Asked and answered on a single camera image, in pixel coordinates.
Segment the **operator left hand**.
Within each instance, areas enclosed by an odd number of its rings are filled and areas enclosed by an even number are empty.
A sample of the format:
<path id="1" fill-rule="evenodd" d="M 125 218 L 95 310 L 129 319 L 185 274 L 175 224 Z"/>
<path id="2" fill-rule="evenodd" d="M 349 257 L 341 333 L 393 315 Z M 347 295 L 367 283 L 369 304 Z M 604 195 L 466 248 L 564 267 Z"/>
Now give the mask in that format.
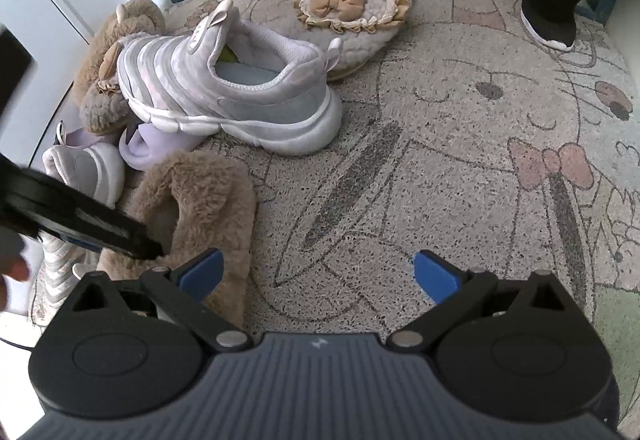
<path id="1" fill-rule="evenodd" d="M 6 310 L 9 300 L 7 279 L 26 282 L 29 279 L 29 267 L 22 256 L 25 243 L 22 237 L 12 229 L 1 228 L 0 240 L 0 310 Z"/>

